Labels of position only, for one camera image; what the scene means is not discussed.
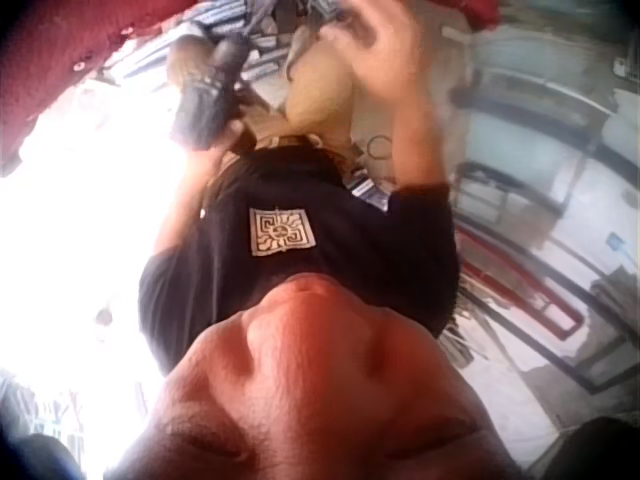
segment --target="skin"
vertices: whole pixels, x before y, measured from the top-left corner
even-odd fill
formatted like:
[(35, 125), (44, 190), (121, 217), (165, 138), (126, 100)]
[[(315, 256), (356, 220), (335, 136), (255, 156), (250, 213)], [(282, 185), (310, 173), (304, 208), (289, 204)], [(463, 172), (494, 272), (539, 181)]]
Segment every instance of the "skin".
[[(375, 42), (363, 46), (335, 25), (321, 35), (388, 105), (399, 185), (444, 183), (415, 22), (397, 0), (350, 6)], [(232, 123), (209, 151), (190, 155), (156, 253), (179, 245), (197, 220), (241, 128)], [(517, 476), (482, 403), (425, 328), (330, 277), (303, 274), (200, 334), (111, 478)]]
[(121, 469), (167, 479), (516, 475), (429, 332), (316, 274), (203, 332)]

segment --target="square logo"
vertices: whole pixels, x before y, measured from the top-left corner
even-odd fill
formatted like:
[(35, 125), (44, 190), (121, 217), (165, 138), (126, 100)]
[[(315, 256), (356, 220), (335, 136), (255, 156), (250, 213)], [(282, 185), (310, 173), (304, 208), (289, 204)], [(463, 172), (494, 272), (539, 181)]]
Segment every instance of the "square logo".
[(315, 247), (307, 213), (297, 210), (256, 210), (251, 208), (251, 254), (264, 257), (293, 248)]

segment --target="red fabric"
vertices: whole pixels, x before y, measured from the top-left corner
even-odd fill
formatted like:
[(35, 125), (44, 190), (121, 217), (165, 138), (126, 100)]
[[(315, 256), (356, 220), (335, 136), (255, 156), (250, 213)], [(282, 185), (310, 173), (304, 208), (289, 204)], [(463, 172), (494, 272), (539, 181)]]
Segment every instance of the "red fabric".
[(500, 23), (498, 0), (429, 0), (460, 10), (474, 31), (493, 29)]
[[(432, 0), (460, 8), (474, 29), (498, 23), (497, 0)], [(14, 26), (0, 52), (0, 171), (35, 120), (127, 39), (186, 10), (195, 0), (38, 0)], [(81, 71), (74, 65), (84, 62)]]

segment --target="man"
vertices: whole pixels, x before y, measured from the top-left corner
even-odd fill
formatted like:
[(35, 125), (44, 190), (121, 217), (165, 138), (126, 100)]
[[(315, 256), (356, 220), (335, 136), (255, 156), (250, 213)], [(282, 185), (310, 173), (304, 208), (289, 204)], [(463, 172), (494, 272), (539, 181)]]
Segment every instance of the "man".
[(339, 52), (393, 117), (388, 211), (343, 186), (340, 149), (320, 133), (326, 150), (233, 163), (201, 218), (241, 124), (191, 154), (140, 285), (141, 326), (168, 376), (113, 478), (514, 476), (434, 340), (459, 270), (419, 29), (397, 0), (349, 3), (375, 41), (330, 25), (318, 48)]

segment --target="nose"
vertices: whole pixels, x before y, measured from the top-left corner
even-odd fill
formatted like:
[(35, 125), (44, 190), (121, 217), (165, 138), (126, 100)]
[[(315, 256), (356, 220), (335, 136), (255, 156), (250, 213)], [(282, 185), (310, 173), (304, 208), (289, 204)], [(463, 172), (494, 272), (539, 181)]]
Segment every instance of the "nose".
[(353, 428), (362, 399), (375, 394), (376, 330), (375, 310), (331, 280), (297, 278), (272, 291), (247, 326), (266, 417), (307, 435)]

